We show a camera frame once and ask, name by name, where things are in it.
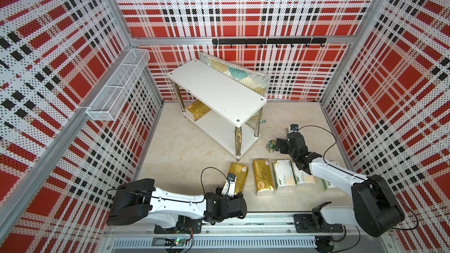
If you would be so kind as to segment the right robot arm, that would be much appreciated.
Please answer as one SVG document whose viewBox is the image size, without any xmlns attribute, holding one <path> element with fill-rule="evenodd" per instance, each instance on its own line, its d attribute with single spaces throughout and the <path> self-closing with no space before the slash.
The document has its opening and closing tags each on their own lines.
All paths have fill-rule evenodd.
<svg viewBox="0 0 450 253">
<path fill-rule="evenodd" d="M 300 171 L 331 183 L 352 199 L 351 206 L 333 206 L 326 201 L 314 207 L 311 220 L 317 231 L 340 224 L 358 226 L 372 237 L 379 237 L 405 220 L 404 211 L 385 179 L 352 172 L 326 160 L 324 155 L 309 151 L 299 131 L 290 131 L 286 139 L 276 139 L 275 150 L 289 155 Z"/>
</svg>

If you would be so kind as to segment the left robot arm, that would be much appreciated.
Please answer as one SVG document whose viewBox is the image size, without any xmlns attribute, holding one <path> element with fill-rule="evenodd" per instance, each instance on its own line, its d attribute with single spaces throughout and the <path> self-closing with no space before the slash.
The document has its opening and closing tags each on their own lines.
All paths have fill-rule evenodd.
<svg viewBox="0 0 450 253">
<path fill-rule="evenodd" d="M 115 191 L 108 226 L 150 224 L 155 226 L 155 234 L 198 234 L 203 223 L 213 226 L 247 215 L 243 194 L 221 187 L 215 192 L 190 196 L 162 190 L 155 186 L 155 180 L 142 179 L 123 184 Z"/>
</svg>

